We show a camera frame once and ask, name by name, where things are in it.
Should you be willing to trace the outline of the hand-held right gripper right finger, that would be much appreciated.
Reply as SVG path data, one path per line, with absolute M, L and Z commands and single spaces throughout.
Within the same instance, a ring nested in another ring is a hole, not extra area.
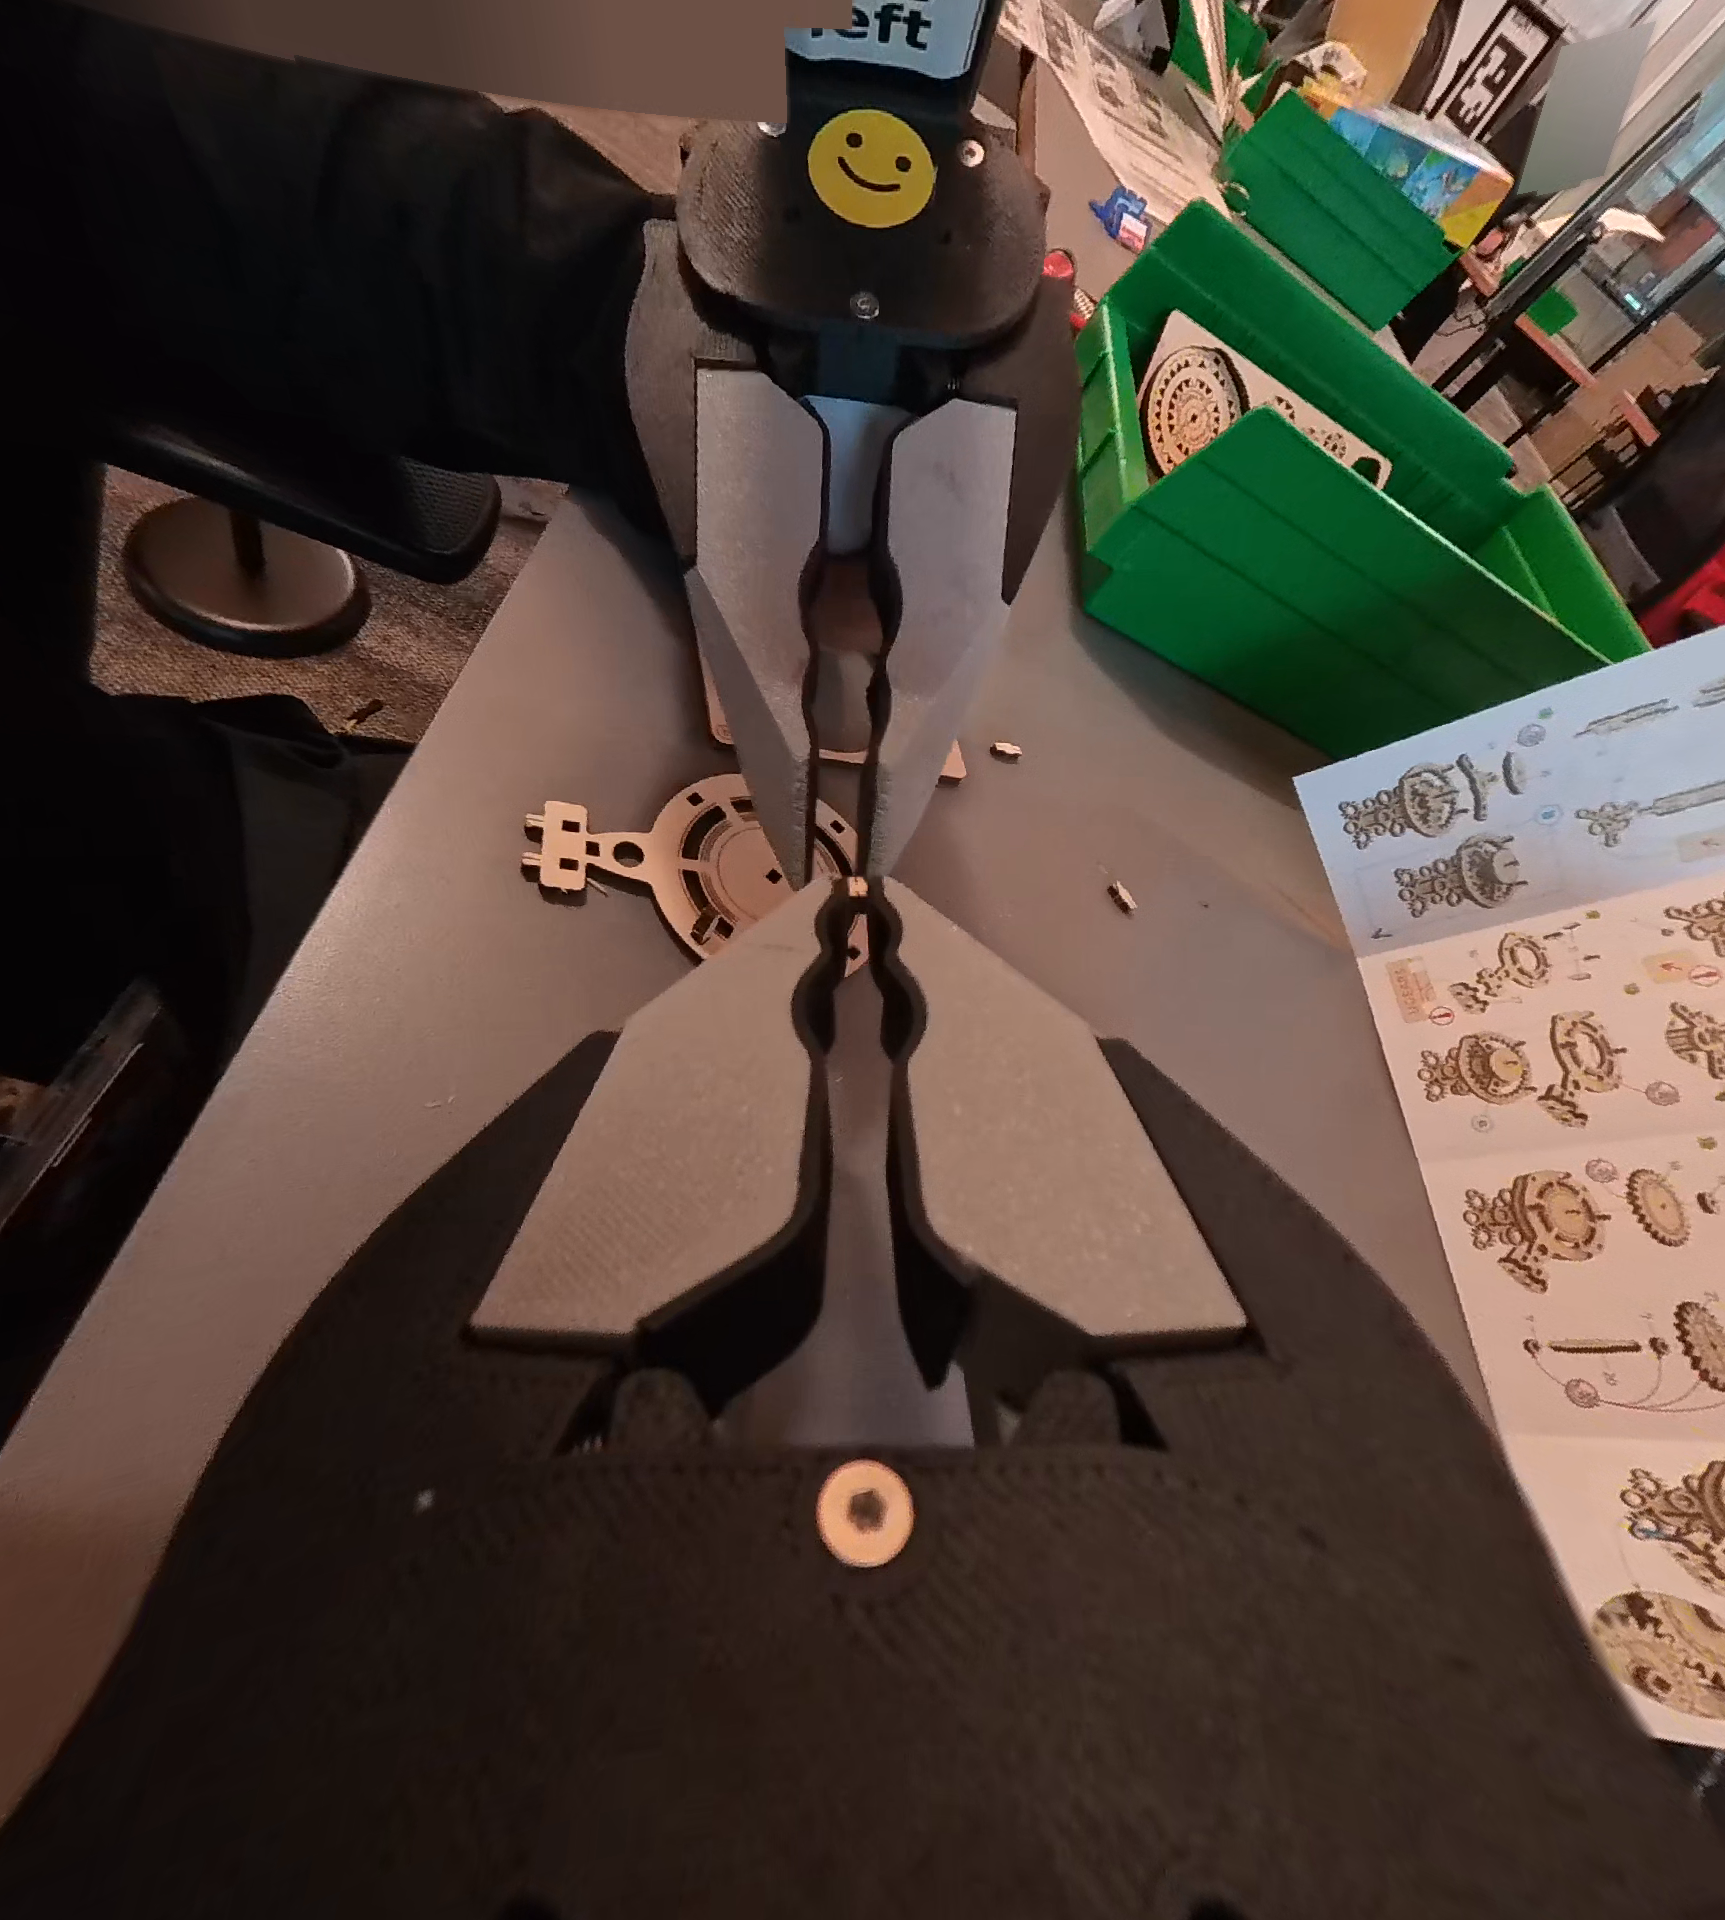
M 1088 1023 L 899 881 L 870 887 L 901 1326 L 927 1387 L 1240 1342 L 1249 1316 Z

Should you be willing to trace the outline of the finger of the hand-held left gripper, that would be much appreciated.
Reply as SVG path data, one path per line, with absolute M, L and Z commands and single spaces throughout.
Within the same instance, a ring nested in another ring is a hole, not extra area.
M 691 617 L 779 872 L 801 891 L 817 819 L 805 605 L 825 554 L 826 429 L 753 367 L 702 367 L 694 416 Z
M 887 876 L 941 783 L 1007 627 L 1016 413 L 955 397 L 889 445 L 874 529 L 864 872 Z

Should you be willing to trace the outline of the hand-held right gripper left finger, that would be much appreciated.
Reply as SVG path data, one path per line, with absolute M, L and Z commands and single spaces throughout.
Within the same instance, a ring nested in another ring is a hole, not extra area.
M 792 894 L 606 1039 L 471 1315 L 490 1346 L 668 1372 L 720 1414 L 825 1305 L 826 1054 L 849 887 Z

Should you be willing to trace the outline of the round wooden disc part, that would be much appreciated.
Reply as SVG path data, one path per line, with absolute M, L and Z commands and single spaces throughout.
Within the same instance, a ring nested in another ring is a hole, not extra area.
M 649 829 L 600 832 L 581 803 L 551 801 L 524 823 L 523 872 L 553 901 L 591 885 L 649 897 L 675 943 L 704 962 L 791 897 L 779 854 L 734 774 L 679 788 Z

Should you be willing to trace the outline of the person's left forearm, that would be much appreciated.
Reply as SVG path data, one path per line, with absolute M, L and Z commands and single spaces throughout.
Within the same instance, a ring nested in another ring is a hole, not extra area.
M 106 368 L 661 520 L 627 386 L 659 204 L 559 120 L 146 35 L 9 53 L 6 265 Z

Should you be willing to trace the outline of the wooden parts sheet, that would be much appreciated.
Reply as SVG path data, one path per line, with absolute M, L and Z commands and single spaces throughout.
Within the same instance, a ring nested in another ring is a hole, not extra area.
M 1170 474 L 1256 413 L 1278 415 L 1337 464 L 1379 491 L 1388 487 L 1394 466 L 1374 445 L 1175 308 L 1139 386 L 1151 474 Z

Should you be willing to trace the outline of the large green plastic bin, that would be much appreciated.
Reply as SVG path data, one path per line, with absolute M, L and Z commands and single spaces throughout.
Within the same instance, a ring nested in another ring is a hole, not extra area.
M 1202 324 L 1388 464 L 1382 484 L 1252 403 L 1166 474 L 1141 386 Z M 1304 274 L 1204 201 L 1073 342 L 1084 611 L 1330 756 L 1648 650 L 1575 518 Z

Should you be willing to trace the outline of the flat white instruction sheet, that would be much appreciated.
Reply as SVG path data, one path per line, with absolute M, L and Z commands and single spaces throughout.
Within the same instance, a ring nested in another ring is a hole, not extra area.
M 1095 37 L 1063 4 L 1039 3 L 1034 53 L 1063 87 L 1114 184 L 1155 227 L 1189 204 L 1229 210 L 1216 178 L 1218 143 L 1204 112 Z

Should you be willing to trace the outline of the small green plastic bin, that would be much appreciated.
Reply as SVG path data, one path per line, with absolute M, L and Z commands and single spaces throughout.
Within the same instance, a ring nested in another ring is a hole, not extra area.
M 1295 91 L 1225 134 L 1218 175 L 1227 204 L 1370 330 L 1452 274 L 1441 229 Z

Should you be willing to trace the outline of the round metal stand base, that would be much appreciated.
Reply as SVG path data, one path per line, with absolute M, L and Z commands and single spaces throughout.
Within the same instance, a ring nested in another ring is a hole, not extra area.
M 227 656 L 318 658 L 352 641 L 370 614 L 370 590 L 348 553 L 197 497 L 148 509 L 121 563 L 145 612 Z

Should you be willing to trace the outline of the large folded instruction sheet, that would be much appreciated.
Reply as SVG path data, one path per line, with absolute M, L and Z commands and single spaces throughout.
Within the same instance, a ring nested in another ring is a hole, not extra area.
M 1298 781 L 1502 1452 L 1725 1747 L 1725 628 Z

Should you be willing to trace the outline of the colourful printed box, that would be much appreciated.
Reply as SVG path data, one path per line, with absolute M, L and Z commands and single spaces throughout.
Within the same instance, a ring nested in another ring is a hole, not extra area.
M 1457 253 L 1479 242 L 1515 189 L 1515 175 L 1449 123 L 1388 105 L 1320 105 L 1318 112 Z

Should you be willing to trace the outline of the clear badge holder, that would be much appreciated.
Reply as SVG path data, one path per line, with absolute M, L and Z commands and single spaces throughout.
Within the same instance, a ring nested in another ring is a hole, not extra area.
M 134 980 L 47 1080 L 0 1073 L 0 1242 L 44 1233 L 121 1154 L 130 1121 L 175 1085 L 183 1037 L 155 987 Z

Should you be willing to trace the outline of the brown cardboard box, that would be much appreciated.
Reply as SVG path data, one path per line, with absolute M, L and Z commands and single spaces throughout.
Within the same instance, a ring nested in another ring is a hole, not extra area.
M 1326 38 L 1363 67 L 1364 100 L 1423 112 L 1451 60 L 1463 12 L 1463 3 L 1335 3 Z

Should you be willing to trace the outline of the black white marker board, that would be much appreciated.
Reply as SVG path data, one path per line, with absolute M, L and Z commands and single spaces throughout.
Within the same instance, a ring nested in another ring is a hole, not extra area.
M 1451 57 L 1424 116 L 1470 140 L 1487 140 L 1569 38 L 1551 4 L 1458 4 Z

